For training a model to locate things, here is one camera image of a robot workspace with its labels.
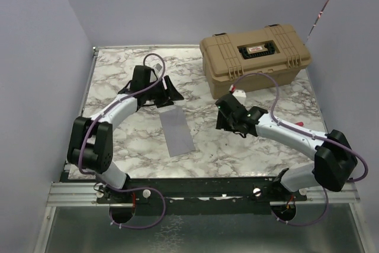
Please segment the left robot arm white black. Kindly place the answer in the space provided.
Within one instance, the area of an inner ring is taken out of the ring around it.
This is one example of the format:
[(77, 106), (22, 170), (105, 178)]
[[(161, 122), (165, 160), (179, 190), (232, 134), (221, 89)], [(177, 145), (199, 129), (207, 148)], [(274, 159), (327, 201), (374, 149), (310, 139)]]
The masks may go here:
[(131, 188), (126, 184), (129, 176), (113, 162), (114, 130), (148, 101), (161, 108), (183, 99), (168, 75), (158, 77), (151, 67), (135, 66), (131, 81), (109, 105), (91, 117), (79, 116), (74, 120), (68, 162), (108, 184), (115, 201), (127, 201), (131, 194)]

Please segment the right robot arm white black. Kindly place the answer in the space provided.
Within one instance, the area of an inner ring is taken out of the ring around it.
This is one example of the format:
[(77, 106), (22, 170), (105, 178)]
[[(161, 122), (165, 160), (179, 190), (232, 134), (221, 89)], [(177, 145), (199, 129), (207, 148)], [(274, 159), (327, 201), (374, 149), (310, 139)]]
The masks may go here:
[(298, 125), (273, 119), (260, 107), (246, 109), (228, 93), (216, 101), (217, 129), (246, 137), (251, 134), (279, 142), (312, 160), (312, 164), (283, 169), (273, 180), (270, 191), (278, 200), (286, 200), (294, 192), (309, 187), (339, 192), (355, 169), (358, 160), (351, 152), (345, 135), (305, 129)]

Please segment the tan plastic tool case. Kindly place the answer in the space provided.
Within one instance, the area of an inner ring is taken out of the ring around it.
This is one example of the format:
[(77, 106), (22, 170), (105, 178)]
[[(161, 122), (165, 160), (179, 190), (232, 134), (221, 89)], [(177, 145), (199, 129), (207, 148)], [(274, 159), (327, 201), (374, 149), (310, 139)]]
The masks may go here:
[(200, 41), (200, 51), (214, 99), (231, 84), (245, 92), (290, 84), (311, 63), (308, 48), (289, 24), (215, 34)]

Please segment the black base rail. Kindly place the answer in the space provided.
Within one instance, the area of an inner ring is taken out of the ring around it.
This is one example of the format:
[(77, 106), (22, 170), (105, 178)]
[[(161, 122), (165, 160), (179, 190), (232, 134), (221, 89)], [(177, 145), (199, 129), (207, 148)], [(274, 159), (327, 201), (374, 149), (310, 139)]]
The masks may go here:
[(245, 178), (132, 178), (131, 193), (120, 193), (95, 184), (74, 180), (94, 195), (93, 206), (136, 209), (139, 215), (270, 214), (274, 205), (306, 201), (305, 194), (275, 194), (273, 177)]

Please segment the aluminium frame rail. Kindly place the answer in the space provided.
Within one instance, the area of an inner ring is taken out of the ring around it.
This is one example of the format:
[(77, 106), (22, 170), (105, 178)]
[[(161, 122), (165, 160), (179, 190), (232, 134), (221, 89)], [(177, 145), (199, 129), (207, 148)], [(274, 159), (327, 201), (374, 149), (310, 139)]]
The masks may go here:
[(114, 137), (116, 164), (166, 197), (139, 198), (136, 225), (121, 229), (108, 212), (123, 217), (128, 203), (96, 198), (97, 186), (74, 166), (52, 185), (38, 252), (363, 252), (353, 209), (356, 189), (324, 194), (311, 188), (296, 198), (290, 226), (275, 220), (253, 189), (307, 158), (268, 139), (216, 129), (217, 111), (195, 46), (97, 48), (83, 108), (98, 111), (143, 62), (166, 62), (166, 73), (184, 96), (182, 107), (195, 150), (170, 157), (152, 107), (121, 124)]

